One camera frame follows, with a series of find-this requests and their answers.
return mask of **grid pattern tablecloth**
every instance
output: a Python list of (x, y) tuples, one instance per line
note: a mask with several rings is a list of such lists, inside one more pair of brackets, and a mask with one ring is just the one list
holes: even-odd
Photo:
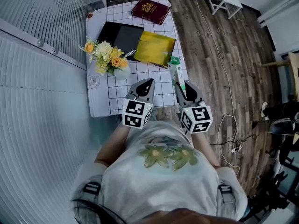
[[(171, 6), (168, 0), (153, 0), (167, 6)], [(176, 26), (173, 22), (171, 12), (167, 15), (162, 25), (151, 21), (134, 17), (131, 14), (136, 2), (127, 2), (107, 8), (107, 21), (143, 27), (145, 31), (165, 35), (176, 39), (173, 56), (179, 57), (182, 64), (185, 80), (189, 80), (184, 62), (184, 56), (179, 42)], [(176, 97), (171, 83), (170, 72), (165, 68), (159, 68), (152, 64), (129, 61), (131, 68), (130, 78), (118, 81), (115, 76), (108, 74), (108, 94), (111, 115), (122, 113), (122, 104), (132, 84), (146, 78), (153, 78), (156, 82), (154, 93), (154, 106), (164, 107), (176, 105)]]

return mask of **wooden floor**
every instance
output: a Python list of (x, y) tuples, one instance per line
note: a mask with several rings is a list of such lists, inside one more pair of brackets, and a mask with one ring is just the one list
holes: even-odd
[[(110, 5), (135, 1), (117, 0)], [(211, 144), (218, 143), (217, 132), (222, 118), (233, 115), (228, 80), (221, 64), (212, 36), (202, 18), (196, 0), (169, 0), (185, 58), (190, 82), (198, 86), (206, 104), (213, 112), (213, 126), (207, 134)], [(237, 139), (256, 134), (257, 139), (248, 139), (237, 154), (222, 146), (227, 161), (240, 166), (238, 179), (248, 195), (255, 194), (258, 176), (269, 171), (273, 160), (265, 153), (271, 146), (267, 133), (269, 124), (258, 123), (251, 129), (254, 120), (260, 120), (260, 109), (264, 101), (274, 105), (280, 101), (280, 87), (276, 68), (262, 68), (263, 63), (273, 62), (274, 56), (269, 37), (256, 21), (256, 13), (243, 8), (232, 19), (227, 19), (224, 10), (211, 15), (206, 0), (198, 0), (200, 9), (211, 29), (219, 48), (223, 65), (228, 74), (233, 98), (235, 117), (238, 123)], [(177, 107), (159, 109), (160, 118), (173, 118), (178, 122)], [(221, 143), (231, 139), (235, 130), (232, 118), (225, 118), (219, 137)], [(225, 163), (219, 146), (213, 146), (221, 164)]]

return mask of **white cable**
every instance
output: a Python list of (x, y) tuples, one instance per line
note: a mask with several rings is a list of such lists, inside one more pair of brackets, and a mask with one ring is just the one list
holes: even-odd
[[(225, 117), (232, 117), (232, 118), (234, 118), (235, 125), (236, 125), (236, 129), (235, 129), (234, 135), (233, 135), (233, 137), (232, 137), (232, 139), (231, 139), (231, 142), (233, 143), (233, 149), (229, 149), (230, 144), (228, 145), (228, 149), (229, 149), (230, 152), (236, 154), (236, 153), (238, 153), (238, 152), (241, 150), (241, 148), (242, 148), (243, 145), (244, 145), (244, 142), (241, 143), (240, 148), (238, 149), (238, 151), (235, 151), (235, 139), (236, 139), (236, 136), (237, 136), (237, 133), (238, 133), (238, 124), (237, 124), (237, 120), (236, 120), (236, 118), (235, 118), (233, 96), (232, 96), (232, 91), (231, 91), (231, 87), (230, 87), (230, 82), (229, 82), (228, 74), (227, 74), (227, 72), (226, 72), (226, 70), (225, 70), (225, 67), (224, 67), (224, 64), (223, 64), (223, 62), (222, 62), (221, 54), (220, 54), (220, 51), (219, 51), (219, 49), (218, 49), (217, 43), (216, 43), (216, 41), (215, 41), (215, 38), (214, 38), (214, 36), (213, 36), (213, 34), (212, 34), (210, 28), (209, 28), (209, 25), (207, 24), (207, 22), (206, 22), (206, 20), (205, 20), (204, 15), (202, 14), (202, 12), (201, 12), (201, 10), (200, 10), (200, 8), (199, 8), (198, 1), (197, 1), (197, 0), (196, 0), (196, 3), (197, 3), (198, 10), (199, 10), (199, 12), (200, 12), (202, 18), (204, 19), (205, 24), (206, 24), (206, 26), (207, 26), (207, 28), (208, 28), (208, 30), (209, 30), (209, 32), (210, 32), (212, 38), (213, 38), (213, 41), (214, 41), (214, 43), (215, 43), (215, 46), (216, 46), (216, 49), (217, 49), (217, 52), (218, 52), (218, 55), (219, 55), (219, 58), (220, 58), (222, 67), (223, 67), (224, 72), (225, 72), (225, 75), (226, 75), (226, 77), (227, 77), (227, 79), (228, 79), (229, 93), (230, 93), (230, 98), (231, 98), (232, 108), (233, 108), (233, 115), (226, 114), (226, 115), (222, 118), (222, 120), (221, 120), (221, 122), (220, 122), (220, 124), (219, 124), (219, 128), (218, 128), (217, 139), (218, 139), (218, 142), (221, 143), (221, 142), (220, 142), (220, 138), (219, 138), (219, 132), (220, 132), (220, 127), (221, 127), (221, 124), (222, 124), (224, 118), (225, 118)], [(223, 153), (222, 153), (222, 147), (221, 147), (221, 145), (220, 145), (220, 150), (221, 150), (221, 155), (222, 155), (222, 157), (224, 158), (225, 162), (226, 162), (227, 164), (229, 164), (231, 167), (238, 168), (238, 172), (237, 172), (237, 174), (236, 174), (236, 176), (237, 176), (237, 175), (239, 174), (240, 167), (239, 167), (239, 166), (234, 166), (234, 165), (232, 165), (231, 163), (229, 163), (229, 162), (226, 160), (226, 158), (224, 157), (224, 155), (223, 155)]]

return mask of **white table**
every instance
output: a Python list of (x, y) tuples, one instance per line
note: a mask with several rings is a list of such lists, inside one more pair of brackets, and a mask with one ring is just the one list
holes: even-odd
[[(171, 6), (168, 0), (154, 0)], [(127, 2), (115, 6), (99, 9), (93, 12), (93, 17), (86, 19), (86, 35), (97, 40), (106, 21), (144, 27), (145, 31), (154, 32), (176, 39), (173, 56), (180, 58), (185, 80), (189, 80), (185, 67), (183, 52), (179, 42), (176, 26), (171, 13), (168, 14), (162, 25), (154, 24), (131, 15), (136, 2)], [(101, 76), (95, 72), (95, 61), (87, 65), (88, 99), (92, 117), (104, 117), (122, 113), (122, 104), (132, 84), (146, 78), (153, 78), (156, 82), (154, 106), (164, 107), (176, 105), (176, 97), (171, 83), (170, 73), (165, 68), (152, 64), (129, 61), (131, 68), (130, 78), (123, 81), (115, 79), (114, 75)]]
[[(212, 10), (212, 15), (214, 15), (219, 8), (225, 9), (228, 13), (228, 19), (231, 19), (243, 6), (239, 0), (221, 0), (219, 4), (213, 4), (211, 0), (208, 0), (210, 3), (210, 8)], [(231, 4), (236, 7), (236, 10), (231, 14), (229, 8), (226, 3)]]

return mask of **white chair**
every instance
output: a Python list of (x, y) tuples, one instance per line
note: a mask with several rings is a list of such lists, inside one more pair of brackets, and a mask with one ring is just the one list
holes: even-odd
[[(228, 13), (228, 19), (231, 19), (241, 8), (242, 8), (242, 4), (240, 3), (239, 0), (221, 0), (221, 2), (219, 4), (214, 4), (212, 3), (211, 0), (208, 0), (208, 2), (210, 3), (210, 8), (212, 10), (212, 15), (214, 15), (219, 8), (225, 9)], [(231, 4), (233, 6), (236, 7), (236, 10), (231, 14), (231, 12), (229, 11), (226, 3)]]

